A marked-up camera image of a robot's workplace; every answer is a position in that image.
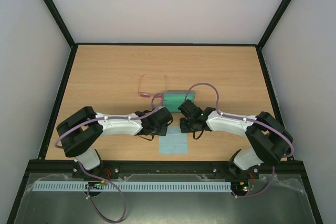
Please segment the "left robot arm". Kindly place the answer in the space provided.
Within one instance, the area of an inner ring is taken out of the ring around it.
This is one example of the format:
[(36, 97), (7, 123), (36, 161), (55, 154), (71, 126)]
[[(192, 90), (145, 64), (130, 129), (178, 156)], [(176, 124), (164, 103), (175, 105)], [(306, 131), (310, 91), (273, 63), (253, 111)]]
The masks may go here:
[(102, 114), (86, 106), (56, 127), (59, 138), (55, 147), (89, 171), (101, 165), (100, 156), (92, 147), (99, 137), (125, 134), (151, 141), (155, 136), (166, 136), (167, 127), (172, 122), (172, 114), (163, 106), (128, 115)]

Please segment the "light blue cleaning cloth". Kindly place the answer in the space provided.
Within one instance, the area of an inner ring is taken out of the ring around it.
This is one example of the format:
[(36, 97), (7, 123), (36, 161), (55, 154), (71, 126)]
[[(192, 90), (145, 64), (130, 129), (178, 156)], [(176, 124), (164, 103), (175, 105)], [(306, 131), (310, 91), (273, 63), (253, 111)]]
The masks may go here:
[(166, 136), (159, 137), (159, 153), (163, 155), (188, 154), (187, 134), (181, 133), (178, 126), (169, 126)]

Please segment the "grey glasses case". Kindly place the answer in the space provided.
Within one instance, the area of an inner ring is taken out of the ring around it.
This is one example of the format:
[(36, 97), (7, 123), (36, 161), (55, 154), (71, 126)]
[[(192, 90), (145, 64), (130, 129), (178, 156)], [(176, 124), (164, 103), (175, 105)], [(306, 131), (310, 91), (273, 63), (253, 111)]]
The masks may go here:
[(163, 106), (171, 113), (180, 113), (179, 106), (185, 101), (186, 90), (165, 91), (163, 93)]

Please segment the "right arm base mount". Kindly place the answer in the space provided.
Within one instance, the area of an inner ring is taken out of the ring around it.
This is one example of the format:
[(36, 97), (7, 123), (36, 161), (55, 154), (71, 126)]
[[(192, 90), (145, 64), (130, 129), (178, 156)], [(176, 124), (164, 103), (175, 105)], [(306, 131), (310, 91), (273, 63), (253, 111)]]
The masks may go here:
[(233, 162), (213, 162), (213, 177), (215, 179), (225, 179), (232, 181), (245, 181), (249, 179), (259, 179), (259, 174), (253, 170), (241, 170)]

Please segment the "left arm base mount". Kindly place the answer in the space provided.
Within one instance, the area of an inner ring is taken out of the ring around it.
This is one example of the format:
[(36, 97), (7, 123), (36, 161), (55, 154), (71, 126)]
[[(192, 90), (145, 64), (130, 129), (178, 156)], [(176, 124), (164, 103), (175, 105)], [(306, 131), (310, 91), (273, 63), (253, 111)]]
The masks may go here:
[[(105, 161), (92, 170), (85, 171), (104, 179), (117, 179), (119, 177), (120, 164), (118, 162)], [(82, 171), (77, 162), (73, 163), (72, 178), (93, 179), (93, 177), (88, 176)]]

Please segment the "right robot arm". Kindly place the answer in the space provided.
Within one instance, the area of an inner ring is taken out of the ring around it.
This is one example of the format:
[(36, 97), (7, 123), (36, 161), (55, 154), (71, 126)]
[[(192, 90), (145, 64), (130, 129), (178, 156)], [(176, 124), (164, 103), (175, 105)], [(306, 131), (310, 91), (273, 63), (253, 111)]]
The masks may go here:
[(184, 101), (178, 110), (183, 114), (180, 119), (182, 133), (228, 132), (248, 139), (251, 148), (239, 149), (228, 161), (227, 170), (236, 178), (253, 166), (275, 167), (282, 158), (293, 154), (291, 135), (268, 112), (242, 116), (218, 112), (211, 107), (202, 110), (191, 100)]

